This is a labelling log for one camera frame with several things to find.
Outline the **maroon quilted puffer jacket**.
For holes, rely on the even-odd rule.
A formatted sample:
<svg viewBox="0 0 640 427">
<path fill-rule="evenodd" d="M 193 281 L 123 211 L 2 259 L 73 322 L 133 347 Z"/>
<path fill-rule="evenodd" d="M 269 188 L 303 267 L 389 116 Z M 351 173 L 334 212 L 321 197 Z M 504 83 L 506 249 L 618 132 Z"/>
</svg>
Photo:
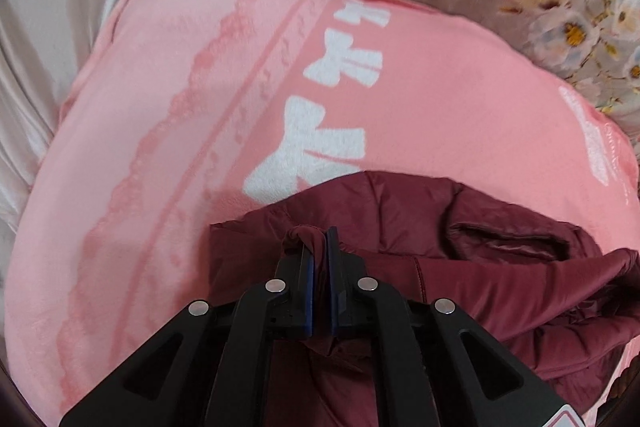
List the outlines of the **maroon quilted puffer jacket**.
<svg viewBox="0 0 640 427">
<path fill-rule="evenodd" d="M 637 251 L 449 179 L 350 174 L 209 230 L 215 305 L 314 259 L 311 333 L 273 343 L 265 426 L 381 426 L 369 345 L 330 331 L 329 229 L 405 299 L 457 303 L 580 418 L 639 334 Z"/>
</svg>

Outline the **pink fleece blanket white bows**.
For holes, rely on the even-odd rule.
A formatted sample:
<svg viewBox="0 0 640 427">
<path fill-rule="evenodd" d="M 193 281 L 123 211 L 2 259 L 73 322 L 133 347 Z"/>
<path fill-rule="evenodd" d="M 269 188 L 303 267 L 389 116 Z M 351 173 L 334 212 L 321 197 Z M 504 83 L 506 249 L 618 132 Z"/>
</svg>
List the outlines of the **pink fleece blanket white bows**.
<svg viewBox="0 0 640 427">
<path fill-rule="evenodd" d="M 361 170 L 446 176 L 639 245 L 626 135 L 484 27 L 400 0 L 120 0 L 62 107 L 6 283 L 55 425 L 206 291 L 209 225 Z"/>
</svg>

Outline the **silver satin curtain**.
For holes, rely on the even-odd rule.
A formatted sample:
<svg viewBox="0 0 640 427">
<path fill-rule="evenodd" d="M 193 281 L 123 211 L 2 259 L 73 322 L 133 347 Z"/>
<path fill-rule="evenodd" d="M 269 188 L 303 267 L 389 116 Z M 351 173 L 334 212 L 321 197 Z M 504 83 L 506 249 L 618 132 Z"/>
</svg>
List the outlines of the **silver satin curtain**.
<svg viewBox="0 0 640 427">
<path fill-rule="evenodd" d="M 70 85 L 117 0 L 1 0 L 1 263 Z"/>
</svg>

